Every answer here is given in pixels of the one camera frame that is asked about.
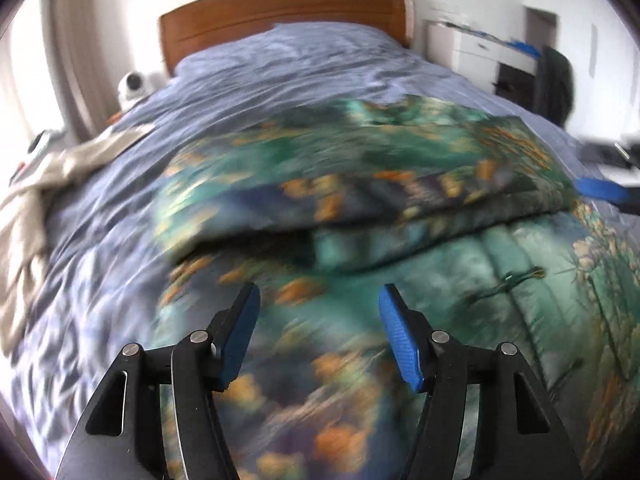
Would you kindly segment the green floral padded jacket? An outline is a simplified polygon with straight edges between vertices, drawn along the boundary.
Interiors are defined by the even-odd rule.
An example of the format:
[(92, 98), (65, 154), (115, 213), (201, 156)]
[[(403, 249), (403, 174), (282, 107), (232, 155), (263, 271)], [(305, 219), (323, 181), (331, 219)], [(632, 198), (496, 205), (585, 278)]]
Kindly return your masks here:
[(510, 340), (582, 472), (639, 420), (639, 241), (516, 116), (405, 96), (294, 107), (178, 151), (153, 202), (170, 273), (154, 341), (262, 293), (215, 396), (243, 479), (395, 479), (422, 410), (378, 315), (397, 286), (457, 340)]

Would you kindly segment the dark jacket on chair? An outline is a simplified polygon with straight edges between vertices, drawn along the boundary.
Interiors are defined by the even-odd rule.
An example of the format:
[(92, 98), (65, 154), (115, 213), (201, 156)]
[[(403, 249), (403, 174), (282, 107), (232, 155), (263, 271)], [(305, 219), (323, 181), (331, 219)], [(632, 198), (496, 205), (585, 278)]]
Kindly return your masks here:
[(558, 50), (544, 46), (537, 62), (532, 112), (564, 129), (574, 101), (570, 60)]

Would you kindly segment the white wardrobe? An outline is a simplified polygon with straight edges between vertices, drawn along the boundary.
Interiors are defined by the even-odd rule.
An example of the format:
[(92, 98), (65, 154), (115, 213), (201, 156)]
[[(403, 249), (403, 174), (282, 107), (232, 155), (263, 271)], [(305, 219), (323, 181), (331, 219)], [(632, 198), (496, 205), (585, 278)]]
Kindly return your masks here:
[(565, 130), (576, 138), (639, 135), (639, 47), (608, 0), (523, 0), (558, 19), (555, 49), (572, 64), (574, 110)]

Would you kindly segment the white desk with drawers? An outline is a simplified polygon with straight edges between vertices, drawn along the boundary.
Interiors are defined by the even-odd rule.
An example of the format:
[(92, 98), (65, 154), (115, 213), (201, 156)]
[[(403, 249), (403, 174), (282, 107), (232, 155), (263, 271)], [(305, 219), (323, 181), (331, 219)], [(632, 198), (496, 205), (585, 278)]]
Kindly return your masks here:
[(502, 68), (535, 76), (533, 56), (479, 32), (424, 21), (424, 50), (428, 62), (448, 68), (475, 87), (495, 93)]

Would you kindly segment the blue checked bed cover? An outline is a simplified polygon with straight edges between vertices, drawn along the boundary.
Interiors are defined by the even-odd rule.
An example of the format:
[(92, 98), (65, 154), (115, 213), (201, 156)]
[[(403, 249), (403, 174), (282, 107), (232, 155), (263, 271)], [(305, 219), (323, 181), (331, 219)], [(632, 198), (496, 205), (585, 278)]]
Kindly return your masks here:
[[(405, 96), (521, 118), (574, 186), (594, 175), (579, 160), (575, 139), (552, 122), (370, 27), (278, 25), (188, 56), (165, 88), (115, 127), (155, 129), (85, 181), (55, 192), (46, 211), (49, 270), (9, 356), (2, 391), (47, 471), (58, 470), (81, 412), (124, 345), (163, 347), (154, 334), (170, 267), (155, 243), (153, 202), (175, 154), (206, 134), (242, 131), (294, 107), (336, 100), (387, 105)], [(584, 476), (636, 478), (636, 467), (617, 460), (637, 448), (638, 433), (639, 421), (605, 470)]]

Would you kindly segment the cream knitted sweater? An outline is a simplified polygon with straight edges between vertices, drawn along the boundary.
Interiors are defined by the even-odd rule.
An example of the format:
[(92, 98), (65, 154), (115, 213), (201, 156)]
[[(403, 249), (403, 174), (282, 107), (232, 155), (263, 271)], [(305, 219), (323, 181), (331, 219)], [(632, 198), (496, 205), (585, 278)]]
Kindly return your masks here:
[(55, 192), (85, 181), (155, 129), (107, 128), (97, 138), (43, 157), (32, 173), (1, 193), (1, 354), (24, 337), (32, 304), (49, 270), (46, 211)]

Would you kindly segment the brown wooden headboard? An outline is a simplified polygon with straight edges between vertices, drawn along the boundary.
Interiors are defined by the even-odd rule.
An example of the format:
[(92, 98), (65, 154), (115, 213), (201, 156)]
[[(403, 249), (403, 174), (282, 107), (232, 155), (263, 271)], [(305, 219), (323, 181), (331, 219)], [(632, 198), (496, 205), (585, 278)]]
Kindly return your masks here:
[(416, 28), (413, 0), (195, 0), (160, 16), (168, 74), (187, 56), (260, 34), (275, 24), (337, 22), (385, 32), (403, 47)]

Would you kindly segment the white round fan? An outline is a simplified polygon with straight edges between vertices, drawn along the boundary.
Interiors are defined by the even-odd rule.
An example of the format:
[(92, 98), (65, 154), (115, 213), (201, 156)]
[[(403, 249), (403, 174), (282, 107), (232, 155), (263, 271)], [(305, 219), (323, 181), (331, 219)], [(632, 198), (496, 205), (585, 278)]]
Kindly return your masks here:
[(123, 113), (146, 100), (155, 89), (150, 78), (145, 74), (132, 70), (126, 73), (117, 86), (118, 102)]

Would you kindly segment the beige curtain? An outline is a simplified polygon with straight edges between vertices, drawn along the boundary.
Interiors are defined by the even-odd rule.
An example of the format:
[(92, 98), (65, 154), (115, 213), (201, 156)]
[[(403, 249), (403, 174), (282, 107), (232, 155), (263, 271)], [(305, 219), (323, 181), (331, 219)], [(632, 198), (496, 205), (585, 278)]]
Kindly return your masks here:
[(47, 64), (65, 129), (80, 142), (98, 136), (116, 113), (99, 42), (94, 0), (41, 0)]

